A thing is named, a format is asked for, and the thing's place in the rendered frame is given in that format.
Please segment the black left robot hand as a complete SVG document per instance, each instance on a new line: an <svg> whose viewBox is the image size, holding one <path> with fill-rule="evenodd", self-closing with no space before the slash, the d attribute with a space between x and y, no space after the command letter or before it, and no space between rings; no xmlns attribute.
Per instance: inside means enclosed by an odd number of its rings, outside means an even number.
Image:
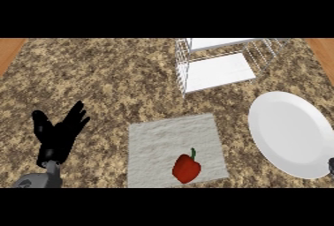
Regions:
<svg viewBox="0 0 334 226"><path fill-rule="evenodd" d="M75 138L90 121L84 116L84 103L78 101L63 120L51 124L44 112L34 110L31 113L34 123L34 134L39 142L37 165L44 168L48 161L63 164Z"/></svg>

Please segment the grey cloth placemat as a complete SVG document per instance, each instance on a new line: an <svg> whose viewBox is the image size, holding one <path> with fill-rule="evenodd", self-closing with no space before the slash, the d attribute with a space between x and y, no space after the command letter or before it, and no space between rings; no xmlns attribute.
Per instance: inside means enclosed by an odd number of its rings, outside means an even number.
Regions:
<svg viewBox="0 0 334 226"><path fill-rule="evenodd" d="M211 113L162 119L128 126L128 188L174 187L172 165L181 154L192 154L201 172L192 181L227 178L217 124Z"/></svg>

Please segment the white round plate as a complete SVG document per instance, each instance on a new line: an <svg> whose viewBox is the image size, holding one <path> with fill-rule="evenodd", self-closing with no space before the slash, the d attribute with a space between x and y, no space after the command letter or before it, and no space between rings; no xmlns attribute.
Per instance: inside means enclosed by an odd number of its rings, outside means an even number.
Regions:
<svg viewBox="0 0 334 226"><path fill-rule="evenodd" d="M273 166L294 177L322 178L334 158L334 129L317 108L297 95L272 91L251 103L249 134Z"/></svg>

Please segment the red bell pepper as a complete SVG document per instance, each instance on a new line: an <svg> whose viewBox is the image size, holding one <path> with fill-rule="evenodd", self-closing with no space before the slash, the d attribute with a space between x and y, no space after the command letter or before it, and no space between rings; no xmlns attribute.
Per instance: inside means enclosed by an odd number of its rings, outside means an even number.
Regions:
<svg viewBox="0 0 334 226"><path fill-rule="evenodd" d="M195 149L190 148L190 154L181 154L172 165L172 176L181 184L195 180L201 172L201 164L195 161Z"/></svg>

